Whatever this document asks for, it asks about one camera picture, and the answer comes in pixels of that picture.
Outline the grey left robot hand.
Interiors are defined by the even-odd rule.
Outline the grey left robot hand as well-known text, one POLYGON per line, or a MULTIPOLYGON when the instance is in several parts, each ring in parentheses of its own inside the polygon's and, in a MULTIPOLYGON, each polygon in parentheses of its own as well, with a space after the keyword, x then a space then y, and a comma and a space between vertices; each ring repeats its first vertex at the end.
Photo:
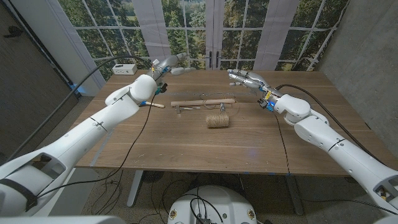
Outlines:
POLYGON ((155 59, 147 74, 155 81, 159 81, 166 73, 170 73, 173 76, 179 76, 183 73, 195 71, 195 67, 177 67, 179 61, 183 61, 187 57, 187 53, 180 53, 177 55, 171 55, 162 61, 155 59))

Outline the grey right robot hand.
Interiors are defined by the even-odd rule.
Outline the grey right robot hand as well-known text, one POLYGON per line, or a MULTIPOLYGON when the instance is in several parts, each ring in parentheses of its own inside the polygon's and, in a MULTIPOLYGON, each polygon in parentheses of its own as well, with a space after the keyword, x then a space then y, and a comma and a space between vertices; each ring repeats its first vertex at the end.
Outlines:
POLYGON ((265 79, 254 73, 245 70, 238 69, 228 69, 227 70, 229 78, 232 80, 231 86, 243 85, 252 90, 259 90, 265 93, 271 92, 275 96, 279 96, 280 93, 271 88, 271 86, 265 81, 265 79))

